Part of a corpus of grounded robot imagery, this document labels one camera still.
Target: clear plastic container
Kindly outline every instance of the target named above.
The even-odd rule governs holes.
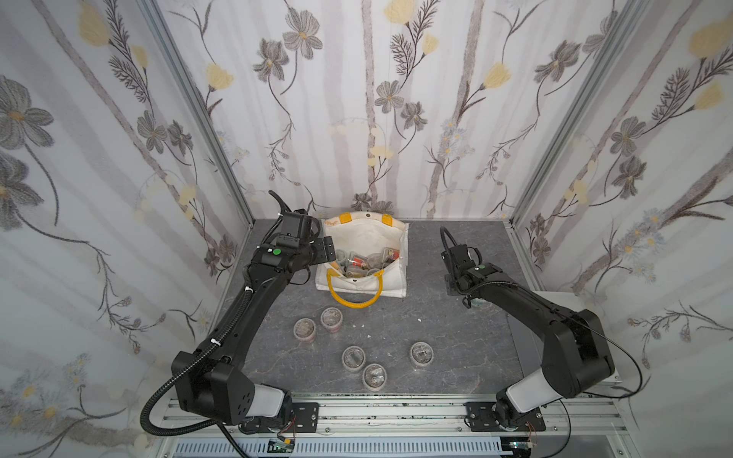
[[[387,370],[381,364],[372,363],[364,368],[361,381],[369,391],[379,391],[387,383]]]
[[[341,364],[349,372],[359,372],[364,367],[367,357],[361,347],[352,345],[341,354]]]
[[[337,333],[344,324],[344,314],[336,307],[328,307],[321,314],[321,324],[329,333]]]
[[[369,269],[381,269],[384,264],[383,257],[384,253],[372,253],[367,256],[366,263],[369,265]]]
[[[300,318],[292,327],[292,333],[297,340],[312,344],[316,339],[316,322],[310,318]]]
[[[382,263],[383,265],[391,264],[397,261],[399,258],[399,250],[396,248],[384,248],[382,252]]]
[[[348,278],[361,278],[367,276],[367,271],[362,269],[361,267],[356,267],[350,265],[349,267],[346,267],[346,276]]]
[[[359,267],[360,269],[368,269],[369,263],[367,257],[357,254],[355,251],[349,253],[349,257],[346,260],[346,268]]]
[[[432,347],[425,342],[416,342],[410,348],[410,362],[418,369],[429,366],[434,356]]]

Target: plastic cup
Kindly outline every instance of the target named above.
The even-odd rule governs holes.
[[[361,347],[352,345],[341,354],[341,364],[349,372],[359,372],[367,362],[367,357]]]
[[[410,362],[418,369],[429,366],[434,357],[432,347],[425,342],[416,342],[410,348]]]
[[[336,307],[328,307],[321,314],[321,324],[329,333],[337,333],[344,324],[344,314]]]
[[[312,344],[316,339],[316,323],[310,318],[300,318],[292,327],[292,333],[297,340]]]
[[[387,370],[381,364],[372,363],[364,368],[361,381],[369,391],[379,391],[387,383]]]

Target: floral wallpaper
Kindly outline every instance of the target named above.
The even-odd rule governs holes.
[[[256,217],[506,218],[623,1],[159,0]]]
[[[143,456],[246,224],[134,3],[3,2],[0,69],[0,450]]]
[[[728,454],[732,73],[730,4],[653,1],[513,221],[545,286],[584,298],[639,362],[646,388],[619,408],[647,457]],[[616,395],[635,389],[616,363]]]

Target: black cable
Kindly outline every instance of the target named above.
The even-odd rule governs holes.
[[[572,425],[570,424],[570,413],[567,411],[567,407],[565,407],[565,403],[562,401],[562,399],[558,399],[558,401],[560,401],[560,404],[562,404],[562,407],[565,409],[565,415],[567,415],[567,437],[565,438],[565,443],[562,444],[562,447],[560,447],[558,451],[551,455],[545,455],[542,458],[552,458],[556,456],[561,451],[565,450],[565,447],[567,447],[567,443],[570,442],[570,433],[572,432]]]
[[[216,351],[216,349],[221,346],[221,342],[223,342],[224,339],[229,335],[229,333],[232,332],[232,329],[234,329],[236,324],[245,314],[252,299],[251,279],[249,278],[249,272],[247,271],[247,268],[248,267],[245,267],[244,269],[245,288],[240,291],[240,293],[235,298],[234,303],[232,304],[233,307],[237,308],[235,314],[232,315],[232,318],[229,320],[229,322],[224,324],[221,332],[215,338],[211,339],[211,344],[206,347],[201,353],[199,353],[196,359],[194,359],[181,372],[178,372],[167,382],[165,382],[160,388],[158,388],[158,390],[152,394],[150,399],[147,400],[145,406],[143,406],[142,410],[140,411],[140,426],[142,426],[142,429],[145,432],[150,433],[154,436],[178,436],[182,434],[188,434],[189,432],[198,431],[199,429],[207,428],[216,423],[216,420],[209,419],[200,421],[196,424],[182,426],[180,428],[160,428],[159,426],[152,424],[152,422],[150,421],[150,412],[152,411],[152,408],[155,406],[155,404],[157,404],[158,401],[161,400],[163,395],[167,393],[171,388],[173,388],[175,386],[175,383],[181,377],[183,377],[183,375],[189,373],[192,369],[203,363],[209,355],[211,355],[214,351]]]
[[[237,452],[237,455],[239,455],[242,458],[249,458],[247,454],[244,453],[244,450],[242,450],[242,448],[239,446],[237,441],[234,440],[232,435],[229,433],[229,431],[226,429],[226,427],[222,423],[217,421],[216,426],[218,426],[219,429],[221,429],[221,432],[224,433],[224,437],[226,437],[226,440],[228,440],[229,443],[232,444],[232,447],[234,447],[234,451]]]

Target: yellow flower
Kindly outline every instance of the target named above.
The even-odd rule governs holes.
[[[225,69],[219,67],[217,64],[209,64],[206,67],[206,79],[209,81],[209,86],[214,90],[226,89],[232,85],[234,81],[234,75],[229,74]]]
[[[733,37],[733,12],[721,22],[713,22],[690,37],[690,52],[698,59],[713,57]]]
[[[140,67],[147,68],[147,51],[142,46],[132,45],[130,49],[135,56],[135,60],[140,64]]]
[[[430,54],[438,49],[438,43],[440,40],[437,37],[433,37],[431,34],[425,34],[425,38],[422,39],[422,53]]]
[[[148,199],[142,199],[140,201],[140,210],[144,212],[149,212],[150,210],[152,210],[152,204]]]
[[[415,12],[415,0],[392,0],[384,9],[387,21],[395,24],[410,22],[413,12]]]
[[[372,156],[376,156],[378,158],[389,159],[394,156],[394,151],[386,146],[371,147],[369,148],[369,152],[372,153]]]
[[[576,180],[572,184],[572,188],[565,191],[565,194],[563,197],[565,200],[571,200],[573,196],[578,198],[579,204],[585,204],[588,202],[588,196],[586,195],[586,192],[588,191],[588,185],[580,180]]]
[[[723,90],[717,81],[713,81],[695,100],[696,110],[707,110],[718,105],[723,99]]]
[[[81,4],[79,35],[92,46],[104,46],[109,42],[109,31],[97,9],[88,3]]]
[[[489,73],[486,74],[486,78],[484,78],[484,87],[487,89],[500,87],[511,77],[512,74],[509,72],[509,68],[501,62],[497,62],[491,66]]]
[[[196,188],[194,186],[184,186],[181,189],[181,194],[178,196],[178,203],[186,205],[190,200],[196,198]]]

